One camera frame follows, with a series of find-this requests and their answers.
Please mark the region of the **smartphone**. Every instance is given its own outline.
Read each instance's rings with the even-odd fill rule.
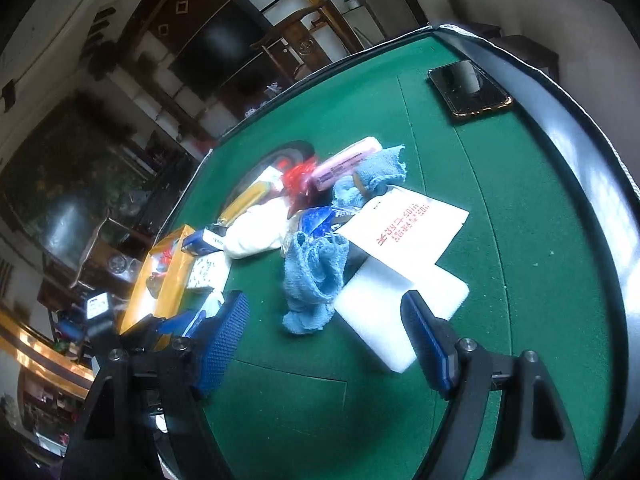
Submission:
[[[513,102],[510,95],[469,60],[432,68],[428,77],[457,119],[498,110]]]

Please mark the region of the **metal screw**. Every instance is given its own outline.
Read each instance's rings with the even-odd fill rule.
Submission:
[[[538,360],[538,354],[536,354],[533,350],[525,350],[523,353],[524,358],[530,363],[535,363]]]
[[[478,343],[476,343],[473,339],[468,337],[463,337],[460,341],[460,348],[466,350],[467,352],[473,352],[476,348],[478,348]]]
[[[119,361],[124,357],[124,350],[122,348],[114,348],[109,352],[109,361]]]
[[[171,343],[172,348],[174,348],[174,350],[178,350],[178,351],[186,350],[187,349],[187,345],[188,345],[188,341],[183,337],[179,337],[178,339],[174,339],[174,342]]]

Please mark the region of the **green table surface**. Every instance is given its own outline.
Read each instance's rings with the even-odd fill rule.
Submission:
[[[567,408],[585,473],[610,403],[612,345],[604,278],[585,224],[517,109],[454,124],[430,68],[458,60],[427,37],[361,62],[291,98],[217,149],[174,225],[215,220],[267,152],[308,140],[321,158],[366,136],[404,144],[406,187],[470,212],[438,261],[468,283],[452,323],[494,352],[535,349]],[[233,263],[226,289],[251,316],[222,386],[203,403],[238,479],[409,479],[445,403],[418,363],[387,370],[336,314],[322,332],[287,335],[279,251]],[[491,394],[468,478],[484,471],[499,405]]]

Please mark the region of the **yellow box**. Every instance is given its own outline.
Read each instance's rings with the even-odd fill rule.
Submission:
[[[145,263],[142,265],[142,269],[136,280],[136,285],[133,287],[129,305],[122,318],[120,333],[131,328],[147,314],[169,318],[178,313],[180,300],[182,300],[184,287],[189,279],[189,273],[194,259],[193,256],[183,253],[180,249],[182,248],[182,241],[185,237],[193,232],[195,232],[195,230],[192,227],[184,225],[160,240],[148,252]],[[162,282],[158,299],[153,300],[146,288],[146,279],[151,275],[153,269],[153,256],[171,248],[176,240],[178,240],[178,244],[175,248],[171,263],[169,263],[164,281]]]

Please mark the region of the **blue cloth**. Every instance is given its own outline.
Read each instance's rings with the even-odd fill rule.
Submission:
[[[362,207],[366,200],[360,193],[351,175],[339,178],[334,184],[334,200],[336,207]]]
[[[334,316],[332,301],[344,286],[342,274],[349,253],[344,236],[330,233],[312,239],[293,235],[284,259],[284,293],[289,313],[282,319],[292,334],[322,330]]]
[[[404,144],[374,153],[356,168],[362,186],[371,196],[384,195],[387,185],[396,186],[404,182],[406,164],[399,161],[402,150]]]

